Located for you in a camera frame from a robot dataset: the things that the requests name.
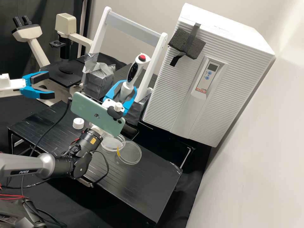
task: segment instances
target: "red wire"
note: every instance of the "red wire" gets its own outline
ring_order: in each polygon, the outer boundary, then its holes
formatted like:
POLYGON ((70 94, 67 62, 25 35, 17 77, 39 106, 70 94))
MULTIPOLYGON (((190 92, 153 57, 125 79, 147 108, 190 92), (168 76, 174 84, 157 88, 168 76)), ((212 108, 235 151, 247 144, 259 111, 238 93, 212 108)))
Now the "red wire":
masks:
POLYGON ((16 198, 0 198, 0 200, 18 200, 22 199, 23 197, 16 197, 16 198))
POLYGON ((0 196, 16 196, 16 197, 25 197, 23 195, 12 195, 12 194, 0 194, 0 196))
POLYGON ((73 142, 71 142, 71 145, 72 145, 74 142, 76 142, 78 139, 79 139, 79 138, 77 138, 77 139, 75 139, 73 142))

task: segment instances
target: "black cable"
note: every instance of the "black cable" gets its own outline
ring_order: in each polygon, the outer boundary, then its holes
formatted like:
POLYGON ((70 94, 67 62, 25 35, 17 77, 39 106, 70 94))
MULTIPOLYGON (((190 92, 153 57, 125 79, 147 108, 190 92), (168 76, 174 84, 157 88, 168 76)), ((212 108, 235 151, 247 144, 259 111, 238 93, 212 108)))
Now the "black cable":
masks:
POLYGON ((8 177, 6 179, 6 186, 8 186, 10 184, 11 180, 12 180, 12 177, 8 177))
MULTIPOLYGON (((68 99, 68 101, 67 101, 67 106, 66 106, 66 110, 64 111, 64 113, 63 113, 63 115, 60 117, 60 119, 59 120, 57 120, 52 126, 50 126, 43 134, 42 134, 42 136, 40 136, 40 138, 38 139, 38 141, 37 141, 37 143, 35 144, 35 146, 33 147, 33 149, 32 149, 32 151, 31 151, 31 153, 30 153, 30 157, 33 155, 33 153, 34 153, 34 151, 35 151, 35 149, 36 149, 36 147, 37 147, 37 145, 39 144, 39 142, 40 142, 40 140, 56 125, 56 124, 58 124, 63 118, 64 118, 64 116, 66 115, 66 113, 67 113, 67 111, 68 111, 68 109, 69 109, 69 106, 70 106, 70 103, 71 103, 71 101, 72 101, 72 99, 71 98, 69 98, 68 99)), ((22 178, 21 178, 21 186, 20 186, 20 189, 21 189, 21 195, 23 195, 23 180, 24 180, 24 176, 22 176, 22 178)), ((46 182, 48 179, 46 179, 46 180, 43 180, 43 181, 41 181, 41 182, 39 182, 39 184, 42 184, 42 183, 44 183, 44 182, 46 182)), ((23 201, 24 201, 24 203, 30 208, 30 206, 28 205, 28 203, 26 202, 26 200, 25 199, 23 199, 23 201)), ((37 216, 39 216, 40 218, 42 218, 40 215, 39 215, 39 213, 37 213, 37 212, 35 212, 34 210, 32 210, 37 216)), ((62 226, 60 223, 58 223, 58 224, 56 224, 56 225, 58 225, 58 226, 60 226, 60 227, 67 227, 67 226, 62 226)))
MULTIPOLYGON (((57 120, 52 126, 50 126, 43 134, 42 134, 42 136, 40 136, 40 138, 38 139, 38 141, 37 141, 37 143, 35 144, 35 146, 33 147, 33 149, 32 149, 32 151, 31 151, 31 153, 30 153, 30 157, 33 155, 33 153, 34 153, 34 151, 35 151, 35 149, 36 149, 36 147, 37 147, 37 145, 39 144, 39 142, 40 142, 40 140, 56 125, 56 124, 58 124, 63 118, 64 118, 64 116, 66 115, 66 113, 67 113, 67 111, 69 110, 69 107, 70 107, 70 103, 71 103, 71 101, 72 101, 72 99, 71 98, 69 98, 68 100, 67 100, 67 105, 66 105, 66 110, 64 111, 64 113, 63 113, 63 115, 60 117, 60 119, 59 120, 57 120)), ((21 178, 21 192, 23 192, 23 179, 24 179, 24 176, 22 176, 22 178, 21 178)))
POLYGON ((26 152, 28 152, 31 149, 31 147, 27 148, 26 150, 22 151, 20 154, 18 155, 24 155, 26 152))
MULTIPOLYGON (((27 186, 22 187, 22 188, 34 187, 34 186, 43 184, 44 182, 46 182, 46 181, 48 181, 48 180, 50 180, 50 179, 51 179, 51 178, 47 178, 47 179, 45 179, 45 180, 43 180, 43 181, 40 181, 40 182, 38 182, 38 183, 31 184, 31 185, 27 185, 27 186)), ((3 186, 3 187, 6 188, 6 189, 21 189, 21 186, 20 186, 20 187, 9 187, 8 185, 6 185, 6 186, 3 186)))
POLYGON ((50 213, 46 212, 45 210, 42 210, 42 209, 40 209, 40 208, 36 208, 36 209, 37 209, 37 211, 40 211, 40 212, 42 212, 42 213, 48 215, 48 216, 49 216, 51 219, 53 219, 56 223, 61 224, 60 227, 67 227, 67 225, 66 225, 64 222, 62 222, 62 221, 56 219, 54 216, 52 216, 50 213))
POLYGON ((101 178, 99 178, 97 181, 93 182, 93 183, 92 183, 92 186, 95 185, 95 184, 97 184, 98 182, 100 182, 103 178, 105 178, 106 175, 108 175, 109 169, 110 169, 110 168, 109 168, 109 163, 108 163, 107 159, 105 158, 105 155, 104 155, 103 153, 101 153, 100 151, 98 151, 98 150, 93 151, 93 153, 95 153, 95 152, 100 153, 100 154, 104 157, 104 161, 105 161, 105 163, 106 163, 106 165, 107 165, 107 173, 106 173, 105 175, 103 175, 101 178))
POLYGON ((48 223, 51 223, 51 224, 54 224, 54 225, 57 225, 57 226, 60 226, 60 227, 66 227, 66 226, 61 226, 61 225, 60 225, 59 223, 57 223, 56 221, 55 221, 55 222, 52 222, 52 221, 50 221, 50 220, 48 220, 48 219, 43 218, 43 217, 39 214, 37 208, 32 208, 32 207, 28 204, 27 201, 24 201, 24 203, 26 204, 26 206, 27 206, 35 215, 37 215, 37 216, 38 216, 39 218, 41 218, 43 221, 47 221, 48 223))

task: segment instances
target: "control panel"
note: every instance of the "control panel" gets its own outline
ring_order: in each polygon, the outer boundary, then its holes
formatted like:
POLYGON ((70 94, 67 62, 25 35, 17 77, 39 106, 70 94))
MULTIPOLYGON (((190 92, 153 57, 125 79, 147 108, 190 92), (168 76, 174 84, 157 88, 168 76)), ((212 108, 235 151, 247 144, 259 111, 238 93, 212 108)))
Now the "control panel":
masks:
POLYGON ((199 76, 200 80, 196 85, 195 91, 200 93, 207 93, 210 84, 212 83, 219 67, 221 65, 219 63, 209 61, 205 70, 201 72, 199 76))

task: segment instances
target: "white bottle cap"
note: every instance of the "white bottle cap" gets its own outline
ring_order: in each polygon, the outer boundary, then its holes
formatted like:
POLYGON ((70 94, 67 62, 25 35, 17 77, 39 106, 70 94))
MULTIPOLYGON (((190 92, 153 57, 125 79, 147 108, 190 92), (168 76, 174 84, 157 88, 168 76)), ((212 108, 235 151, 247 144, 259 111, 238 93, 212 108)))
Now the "white bottle cap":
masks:
POLYGON ((114 106, 114 111, 119 112, 122 107, 123 107, 122 103, 117 102, 114 106))
POLYGON ((75 118, 73 120, 73 128, 75 129, 83 129, 83 126, 85 124, 85 121, 82 118, 75 118))

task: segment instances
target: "ribbed panel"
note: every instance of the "ribbed panel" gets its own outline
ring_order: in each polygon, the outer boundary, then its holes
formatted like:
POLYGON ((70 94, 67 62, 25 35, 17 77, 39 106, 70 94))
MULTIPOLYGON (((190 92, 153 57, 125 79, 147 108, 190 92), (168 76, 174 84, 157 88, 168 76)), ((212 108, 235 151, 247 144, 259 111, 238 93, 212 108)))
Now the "ribbed panel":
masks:
MULTIPOLYGON (((178 21, 177 28, 190 32, 192 26, 178 21)), ((225 75, 205 102, 189 137, 217 146, 274 56, 201 29, 197 37, 206 45, 196 60, 183 56, 172 67, 170 62, 179 51, 168 48, 143 120, 170 130, 204 56, 227 62, 225 75)))

